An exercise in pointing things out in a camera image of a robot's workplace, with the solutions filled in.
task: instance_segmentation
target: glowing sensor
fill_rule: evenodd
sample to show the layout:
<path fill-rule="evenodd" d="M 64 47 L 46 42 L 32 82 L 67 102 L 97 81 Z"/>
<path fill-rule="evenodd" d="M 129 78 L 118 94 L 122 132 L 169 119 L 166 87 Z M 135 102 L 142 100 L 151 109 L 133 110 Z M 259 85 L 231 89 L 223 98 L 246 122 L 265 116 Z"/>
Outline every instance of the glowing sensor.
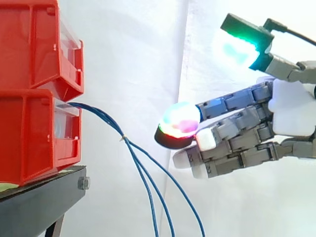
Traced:
<path fill-rule="evenodd" d="M 224 31 L 215 36 L 214 49 L 217 56 L 229 65 L 250 67 L 259 57 L 255 45 Z"/>
<path fill-rule="evenodd" d="M 200 122 L 199 109 L 188 102 L 172 105 L 163 115 L 159 129 L 175 138 L 192 137 Z"/>

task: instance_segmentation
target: rainbow light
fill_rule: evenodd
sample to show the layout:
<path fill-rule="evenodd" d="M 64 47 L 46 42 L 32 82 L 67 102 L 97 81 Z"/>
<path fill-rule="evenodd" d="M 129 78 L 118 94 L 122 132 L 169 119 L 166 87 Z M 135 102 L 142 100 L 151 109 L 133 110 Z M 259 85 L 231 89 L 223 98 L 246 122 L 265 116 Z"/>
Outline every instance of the rainbow light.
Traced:
<path fill-rule="evenodd" d="M 172 105 L 159 123 L 160 130 L 175 138 L 186 138 L 195 135 L 200 122 L 199 109 L 188 102 Z"/>

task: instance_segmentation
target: blue wire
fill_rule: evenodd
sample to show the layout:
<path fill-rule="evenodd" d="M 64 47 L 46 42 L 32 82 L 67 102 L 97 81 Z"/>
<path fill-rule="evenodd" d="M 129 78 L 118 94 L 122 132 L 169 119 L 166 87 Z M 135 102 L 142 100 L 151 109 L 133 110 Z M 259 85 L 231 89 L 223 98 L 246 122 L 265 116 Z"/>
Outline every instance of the blue wire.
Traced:
<path fill-rule="evenodd" d="M 137 160 L 137 162 L 139 162 L 139 165 L 142 167 L 142 169 L 143 169 L 144 172 L 146 173 L 146 175 L 147 175 L 148 179 L 150 180 L 150 182 L 151 182 L 153 188 L 155 189 L 157 195 L 159 196 L 159 199 L 160 199 L 160 201 L 161 201 L 161 204 L 162 204 L 162 206 L 163 206 L 163 208 L 164 208 L 164 211 L 165 211 L 166 216 L 167 216 L 167 219 L 168 219 L 168 223 L 169 223 L 170 231 L 171 231 L 171 236 L 172 236 L 172 237 L 175 237 L 175 232 L 174 232 L 174 228 L 173 228 L 171 216 L 170 216 L 170 214 L 169 214 L 169 210 L 168 210 L 168 207 L 167 207 L 167 205 L 166 205 L 166 203 L 165 203 L 165 201 L 164 201 L 164 199 L 163 199 L 163 196 L 161 195 L 161 192 L 159 191 L 157 185 L 155 184 L 154 180 L 152 179 L 152 177 L 151 177 L 151 175 L 149 174 L 149 172 L 147 171 L 147 169 L 143 166 L 143 164 L 140 162 L 140 160 L 139 160 L 139 159 L 137 158 L 137 156 L 135 155 L 134 151 L 133 151 L 132 148 L 131 148 L 131 142 L 130 142 L 127 138 L 125 138 L 124 140 L 125 140 L 125 142 L 126 142 L 128 148 L 130 149 L 132 155 L 135 156 L 135 159 Z"/>
<path fill-rule="evenodd" d="M 119 125 L 114 121 L 114 119 L 112 119 L 108 114 L 106 114 L 105 112 L 103 112 L 102 110 L 98 109 L 98 108 L 95 108 L 95 107 L 91 107 L 91 106 L 88 106 L 88 105 L 85 105 L 85 104 L 81 104 L 81 103 L 70 103 L 72 106 L 76 106 L 76 107 L 80 107 L 80 108 L 83 108 L 83 109 L 86 109 L 94 114 L 96 114 L 98 117 L 100 117 L 103 121 L 105 121 L 107 124 L 109 124 L 111 127 L 113 127 L 122 137 L 123 136 L 123 132 L 122 130 L 120 129 Z M 152 179 L 151 175 L 149 174 L 149 172 L 147 171 L 147 169 L 143 166 L 143 164 L 140 162 L 140 160 L 137 158 L 136 154 L 134 153 L 133 149 L 131 148 L 130 146 L 130 141 L 124 137 L 124 140 L 125 140 L 125 143 L 126 145 L 128 146 L 128 149 L 129 151 L 131 152 L 132 154 L 132 157 L 134 159 L 134 162 L 138 168 L 138 171 L 139 173 L 141 174 L 142 176 L 142 173 L 141 173 L 141 170 L 139 170 L 139 166 L 143 169 L 143 171 L 145 172 L 145 174 L 147 175 L 148 179 L 150 180 L 153 188 L 155 189 L 161 203 L 162 203 L 162 206 L 165 210 L 165 213 L 166 213 L 166 216 L 167 216 L 167 219 L 168 219 L 168 222 L 169 222 L 169 225 L 170 225 L 170 231 L 171 231 L 171 236 L 172 237 L 175 237 L 175 232 L 174 232 L 174 228 L 173 228 L 173 224 L 172 224 L 172 220 L 171 220 L 171 217 L 170 217 L 170 214 L 169 214 L 169 211 L 168 211 L 168 208 L 167 208 L 167 205 L 163 199 L 163 196 L 161 195 L 161 192 L 159 191 L 157 185 L 155 184 L 154 180 Z M 154 206 L 154 204 L 152 203 L 152 198 L 150 198 L 150 203 L 151 203 L 151 207 Z M 155 233 L 156 233 L 156 236 L 158 236 L 158 231 L 156 231 L 157 229 L 157 221 L 156 221 L 156 216 L 155 216 L 155 211 L 152 212 L 153 216 L 155 217 L 155 219 L 153 219 L 154 221 L 154 227 L 156 226 L 155 228 Z"/>
<path fill-rule="evenodd" d="M 71 104 L 72 106 L 76 106 L 76 107 L 80 107 L 80 108 L 83 108 L 83 109 L 86 109 L 94 114 L 96 114 L 98 117 L 100 117 L 103 121 L 105 121 L 107 124 L 109 124 L 111 127 L 113 127 L 125 140 L 125 143 L 127 144 L 131 154 L 132 154 L 132 157 L 134 159 L 134 162 L 136 164 L 136 166 L 139 164 L 141 166 L 141 168 L 144 170 L 145 174 L 148 176 L 150 182 L 152 183 L 154 189 L 156 190 L 160 200 L 161 200 L 161 203 L 163 205 L 163 208 L 165 209 L 165 212 L 166 212 L 166 216 L 168 218 L 168 222 L 169 222 L 169 225 L 170 225 L 170 230 L 171 230 L 171 234 L 172 236 L 174 236 L 174 230 L 173 230 L 173 225 L 172 225 L 172 221 L 171 221 L 171 218 L 170 218 L 170 215 L 169 215 L 169 212 L 168 212 L 168 209 L 165 205 L 165 202 L 163 200 L 163 197 L 160 193 L 160 191 L 158 190 L 155 182 L 153 181 L 153 179 L 151 178 L 150 174 L 148 173 L 148 171 L 144 168 L 144 166 L 142 165 L 142 163 L 140 162 L 140 160 L 137 158 L 137 156 L 135 155 L 134 151 L 132 150 L 132 148 L 130 146 L 133 146 L 135 147 L 136 149 L 138 149 L 139 151 L 141 151 L 142 153 L 144 153 L 152 162 L 154 162 L 161 170 L 163 170 L 168 176 L 169 178 L 174 182 L 174 184 L 177 186 L 177 188 L 179 189 L 179 191 L 182 193 L 183 197 L 185 198 L 185 200 L 187 201 L 188 205 L 190 206 L 192 212 L 194 213 L 197 221 L 198 221 L 198 224 L 199 224 L 199 227 L 200 227 L 200 231 L 202 233 L 202 236 L 205 237 L 205 231 L 204 231 L 204 227 L 203 227 L 203 223 L 198 215 L 198 212 L 196 211 L 196 209 L 194 208 L 193 204 L 191 203 L 189 197 L 187 196 L 187 194 L 185 193 L 185 191 L 183 190 L 183 188 L 181 187 L 181 185 L 176 181 L 176 179 L 160 164 L 158 163 L 153 157 L 150 156 L 150 154 L 148 152 L 146 152 L 144 149 L 142 149 L 141 147 L 137 146 L 136 144 L 134 144 L 133 142 L 129 141 L 126 137 L 124 137 L 124 133 L 122 132 L 121 128 L 119 127 L 119 125 L 115 122 L 115 120 L 109 116 L 107 113 L 105 113 L 104 111 L 98 109 L 98 108 L 95 108 L 95 107 L 91 107 L 89 105 L 86 105 L 86 104 L 82 104 L 82 103 L 69 103 Z"/>
<path fill-rule="evenodd" d="M 156 161 L 153 157 L 150 156 L 150 154 L 148 152 L 146 152 L 144 149 L 142 149 L 141 147 L 137 146 L 136 144 L 134 144 L 133 142 L 130 142 L 130 144 L 135 147 L 136 149 L 140 150 L 142 153 L 144 153 L 152 162 L 154 162 L 160 169 L 162 169 L 168 176 L 169 178 L 174 182 L 174 184 L 178 187 L 178 189 L 180 190 L 180 192 L 182 193 L 183 197 L 186 199 L 187 203 L 189 204 L 192 212 L 194 213 L 202 236 L 205 237 L 205 231 L 204 231 L 204 227 L 203 227 L 203 223 L 198 215 L 197 210 L 194 208 L 192 202 L 190 201 L 189 197 L 187 196 L 186 192 L 183 190 L 183 188 L 181 187 L 181 185 L 178 183 L 178 181 L 172 176 L 172 174 L 170 174 L 170 172 L 168 170 L 166 170 L 161 164 L 159 164 L 158 161 Z"/>

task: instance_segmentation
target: black cable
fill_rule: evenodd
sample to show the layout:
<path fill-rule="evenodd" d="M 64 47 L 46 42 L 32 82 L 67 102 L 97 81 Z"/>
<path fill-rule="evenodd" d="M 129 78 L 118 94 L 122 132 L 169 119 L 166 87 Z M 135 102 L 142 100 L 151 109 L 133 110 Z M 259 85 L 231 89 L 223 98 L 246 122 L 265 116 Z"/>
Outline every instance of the black cable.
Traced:
<path fill-rule="evenodd" d="M 263 28 L 265 28 L 267 31 L 271 32 L 271 31 L 279 31 L 279 32 L 283 32 L 283 33 L 289 33 L 293 36 L 296 36 L 297 38 L 300 38 L 314 46 L 316 46 L 316 41 L 296 32 L 296 31 L 293 31 L 291 29 L 289 29 L 287 26 L 285 26 L 284 24 L 278 22 L 278 21 L 275 21 L 273 19 L 267 19 L 265 24 L 263 25 Z"/>
<path fill-rule="evenodd" d="M 287 29 L 285 32 L 287 32 L 287 33 L 289 33 L 291 35 L 294 35 L 294 36 L 296 36 L 296 37 L 298 37 L 298 38 L 300 38 L 302 40 L 305 40 L 306 42 L 316 46 L 316 41 L 314 41 L 314 40 L 312 40 L 312 39 L 310 39 L 310 38 L 308 38 L 308 37 L 296 32 L 296 31 L 293 31 L 291 29 Z"/>

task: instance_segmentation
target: green light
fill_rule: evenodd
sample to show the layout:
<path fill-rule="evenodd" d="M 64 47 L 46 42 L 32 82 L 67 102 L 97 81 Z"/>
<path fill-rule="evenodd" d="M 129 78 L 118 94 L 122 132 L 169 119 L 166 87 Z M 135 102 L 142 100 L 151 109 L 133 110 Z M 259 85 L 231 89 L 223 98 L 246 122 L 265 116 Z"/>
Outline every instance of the green light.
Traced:
<path fill-rule="evenodd" d="M 250 67 L 259 56 L 255 45 L 222 30 L 215 36 L 214 48 L 217 56 L 231 66 Z"/>

